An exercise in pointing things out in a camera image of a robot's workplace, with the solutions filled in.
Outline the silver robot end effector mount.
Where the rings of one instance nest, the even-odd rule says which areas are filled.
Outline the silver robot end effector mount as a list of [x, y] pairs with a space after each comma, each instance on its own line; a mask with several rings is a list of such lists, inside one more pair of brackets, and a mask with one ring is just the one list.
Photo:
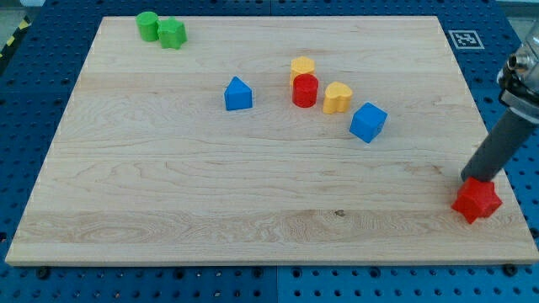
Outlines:
[[498, 74], [499, 100], [510, 110], [538, 122], [538, 23], [535, 23], [518, 49], [513, 51]]

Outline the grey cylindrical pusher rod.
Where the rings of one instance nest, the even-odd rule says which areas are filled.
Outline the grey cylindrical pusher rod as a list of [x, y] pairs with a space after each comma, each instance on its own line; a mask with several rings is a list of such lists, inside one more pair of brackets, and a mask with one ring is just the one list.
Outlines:
[[537, 118], [513, 108], [505, 110], [462, 169], [461, 180], [492, 181], [537, 127]]

